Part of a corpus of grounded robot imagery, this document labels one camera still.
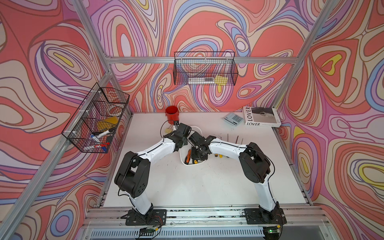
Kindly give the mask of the white plastic storage box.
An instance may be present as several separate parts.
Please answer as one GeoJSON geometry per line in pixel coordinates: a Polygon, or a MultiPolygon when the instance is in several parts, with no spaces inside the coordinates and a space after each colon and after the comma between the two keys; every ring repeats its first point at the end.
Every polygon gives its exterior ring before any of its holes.
{"type": "Polygon", "coordinates": [[[177,128],[177,133],[181,136],[181,148],[188,144],[191,145],[184,159],[185,165],[189,165],[190,163],[196,165],[208,159],[210,151],[207,140],[199,132],[193,130],[190,126],[180,124],[177,128]]]}

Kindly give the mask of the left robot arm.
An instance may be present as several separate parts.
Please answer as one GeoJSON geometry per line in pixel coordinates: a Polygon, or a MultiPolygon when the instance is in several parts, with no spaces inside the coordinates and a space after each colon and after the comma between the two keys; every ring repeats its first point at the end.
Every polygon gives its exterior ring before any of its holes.
{"type": "Polygon", "coordinates": [[[138,153],[129,151],[124,155],[114,183],[119,188],[119,196],[129,197],[134,211],[144,216],[153,209],[146,194],[151,166],[187,145],[191,130],[190,126],[179,124],[176,130],[164,135],[152,147],[138,153]]]}

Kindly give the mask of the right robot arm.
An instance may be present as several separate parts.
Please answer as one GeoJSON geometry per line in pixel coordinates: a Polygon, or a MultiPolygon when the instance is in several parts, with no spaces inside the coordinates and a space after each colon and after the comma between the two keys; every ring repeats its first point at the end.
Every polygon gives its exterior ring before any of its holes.
{"type": "Polygon", "coordinates": [[[279,205],[273,197],[269,180],[273,175],[271,170],[276,168],[257,144],[238,145],[218,140],[214,136],[204,138],[196,132],[189,137],[189,142],[198,157],[205,158],[210,154],[217,154],[238,160],[245,177],[255,185],[259,196],[260,215],[265,218],[273,218],[279,205]]]}

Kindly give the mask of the orange screwdriver in box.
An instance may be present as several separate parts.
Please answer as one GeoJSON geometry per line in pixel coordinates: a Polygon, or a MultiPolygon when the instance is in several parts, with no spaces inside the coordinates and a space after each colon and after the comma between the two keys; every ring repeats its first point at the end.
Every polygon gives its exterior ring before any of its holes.
{"type": "Polygon", "coordinates": [[[187,156],[185,157],[185,161],[184,161],[185,165],[189,164],[190,159],[191,159],[191,153],[192,153],[192,150],[188,150],[187,156]]]}

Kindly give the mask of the red metal cup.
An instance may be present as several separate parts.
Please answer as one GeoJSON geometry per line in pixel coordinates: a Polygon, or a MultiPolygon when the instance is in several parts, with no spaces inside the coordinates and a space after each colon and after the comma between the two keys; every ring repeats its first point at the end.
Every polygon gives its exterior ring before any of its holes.
{"type": "Polygon", "coordinates": [[[169,106],[166,108],[167,123],[175,125],[179,121],[179,109],[176,106],[169,106]]]}

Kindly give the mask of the grey calculator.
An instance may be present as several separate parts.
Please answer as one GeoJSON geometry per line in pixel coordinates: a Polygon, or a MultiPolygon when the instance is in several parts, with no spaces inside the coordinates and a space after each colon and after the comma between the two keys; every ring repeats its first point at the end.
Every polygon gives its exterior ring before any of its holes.
{"type": "Polygon", "coordinates": [[[229,113],[224,117],[224,120],[233,126],[240,125],[244,119],[235,113],[229,113]]]}

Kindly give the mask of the yellow sponge in basket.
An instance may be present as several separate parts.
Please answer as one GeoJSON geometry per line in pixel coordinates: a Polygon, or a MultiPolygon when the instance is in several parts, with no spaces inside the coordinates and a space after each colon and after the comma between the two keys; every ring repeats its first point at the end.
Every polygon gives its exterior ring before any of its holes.
{"type": "Polygon", "coordinates": [[[214,83],[219,86],[225,86],[228,83],[228,77],[216,75],[214,78],[214,83]]]}

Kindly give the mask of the yellow item left basket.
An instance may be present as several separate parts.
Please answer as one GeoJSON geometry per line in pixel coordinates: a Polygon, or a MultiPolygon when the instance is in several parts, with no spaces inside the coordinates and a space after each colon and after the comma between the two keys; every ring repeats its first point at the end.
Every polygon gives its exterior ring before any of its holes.
{"type": "Polygon", "coordinates": [[[118,124],[118,121],[119,121],[119,119],[117,116],[113,116],[113,117],[106,118],[104,120],[100,120],[97,123],[98,130],[101,131],[101,130],[105,130],[105,129],[108,130],[110,128],[113,128],[118,124]]]}

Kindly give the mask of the white Lover book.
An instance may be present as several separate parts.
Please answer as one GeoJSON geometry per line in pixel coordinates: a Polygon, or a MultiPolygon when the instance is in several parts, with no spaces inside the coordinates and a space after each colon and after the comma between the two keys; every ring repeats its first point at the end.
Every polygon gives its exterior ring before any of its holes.
{"type": "Polygon", "coordinates": [[[275,108],[243,107],[246,126],[272,127],[281,126],[281,120],[275,108]]]}

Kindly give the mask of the white marker left basket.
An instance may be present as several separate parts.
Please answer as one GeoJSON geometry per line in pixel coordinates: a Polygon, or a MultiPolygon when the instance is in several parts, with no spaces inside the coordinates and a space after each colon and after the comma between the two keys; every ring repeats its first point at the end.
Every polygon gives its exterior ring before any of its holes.
{"type": "Polygon", "coordinates": [[[109,129],[104,132],[95,132],[90,135],[90,138],[98,143],[100,143],[100,139],[104,136],[111,135],[115,132],[115,129],[109,129]]]}

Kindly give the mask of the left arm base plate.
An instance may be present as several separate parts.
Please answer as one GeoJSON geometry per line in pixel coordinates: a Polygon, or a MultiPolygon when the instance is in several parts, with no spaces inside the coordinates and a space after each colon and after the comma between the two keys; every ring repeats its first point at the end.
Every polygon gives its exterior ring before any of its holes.
{"type": "Polygon", "coordinates": [[[150,209],[145,215],[142,215],[131,209],[121,219],[126,220],[126,226],[163,226],[167,220],[167,210],[150,209]]]}

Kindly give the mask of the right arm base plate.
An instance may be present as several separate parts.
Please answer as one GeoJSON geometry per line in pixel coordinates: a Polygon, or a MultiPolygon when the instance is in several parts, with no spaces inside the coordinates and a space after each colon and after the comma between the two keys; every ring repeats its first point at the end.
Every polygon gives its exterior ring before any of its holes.
{"type": "Polygon", "coordinates": [[[244,216],[248,225],[285,225],[287,219],[282,208],[276,206],[272,211],[263,208],[244,209],[244,216]]]}

